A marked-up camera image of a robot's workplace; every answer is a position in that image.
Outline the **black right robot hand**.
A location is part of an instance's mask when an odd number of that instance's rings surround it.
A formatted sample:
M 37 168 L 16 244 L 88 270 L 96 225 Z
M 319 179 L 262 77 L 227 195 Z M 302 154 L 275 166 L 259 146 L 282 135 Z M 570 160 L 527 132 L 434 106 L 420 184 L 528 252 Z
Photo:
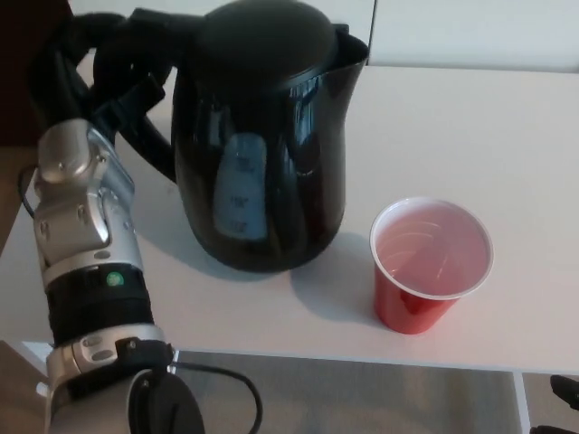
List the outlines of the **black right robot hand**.
M 550 386 L 553 394 L 564 401 L 572 410 L 579 411 L 578 381 L 562 376 L 552 375 Z M 529 434 L 576 434 L 575 431 L 549 425 L 538 425 L 529 429 Z

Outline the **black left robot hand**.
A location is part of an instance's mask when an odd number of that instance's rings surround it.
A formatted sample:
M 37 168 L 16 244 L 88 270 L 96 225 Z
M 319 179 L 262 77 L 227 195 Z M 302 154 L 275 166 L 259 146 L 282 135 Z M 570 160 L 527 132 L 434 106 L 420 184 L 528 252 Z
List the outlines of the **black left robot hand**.
M 174 64 L 154 19 L 154 12 L 138 9 L 130 17 L 88 13 L 65 20 L 28 72 L 42 128 L 84 118 L 109 139 L 135 139 L 164 97 Z

